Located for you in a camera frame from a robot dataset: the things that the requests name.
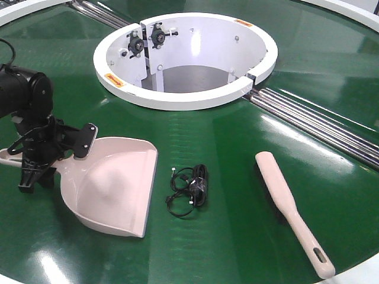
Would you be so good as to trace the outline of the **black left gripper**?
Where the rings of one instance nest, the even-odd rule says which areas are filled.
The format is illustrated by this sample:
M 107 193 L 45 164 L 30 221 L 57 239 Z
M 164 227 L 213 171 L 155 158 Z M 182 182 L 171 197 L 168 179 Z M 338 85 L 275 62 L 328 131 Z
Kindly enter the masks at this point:
M 12 156 L 22 154 L 28 164 L 49 167 L 55 161 L 64 159 L 73 148 L 74 128 L 52 115 L 40 122 L 24 120 L 15 126 L 19 139 L 8 147 L 7 152 Z M 55 173 L 55 167 L 48 168 L 44 173 L 41 169 L 22 168 L 18 188 L 22 193 L 34 193 L 35 183 L 43 188 L 53 188 Z

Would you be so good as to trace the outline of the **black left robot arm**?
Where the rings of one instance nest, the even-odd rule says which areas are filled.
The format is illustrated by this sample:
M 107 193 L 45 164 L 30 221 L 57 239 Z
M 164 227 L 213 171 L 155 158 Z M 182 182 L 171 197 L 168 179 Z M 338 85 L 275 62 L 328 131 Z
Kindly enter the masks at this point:
M 73 148 L 78 129 L 52 115 L 53 85 L 41 72 L 5 64 L 1 67 L 1 116 L 10 115 L 18 139 L 8 147 L 22 155 L 19 190 L 33 193 L 34 185 L 54 185 L 52 164 Z

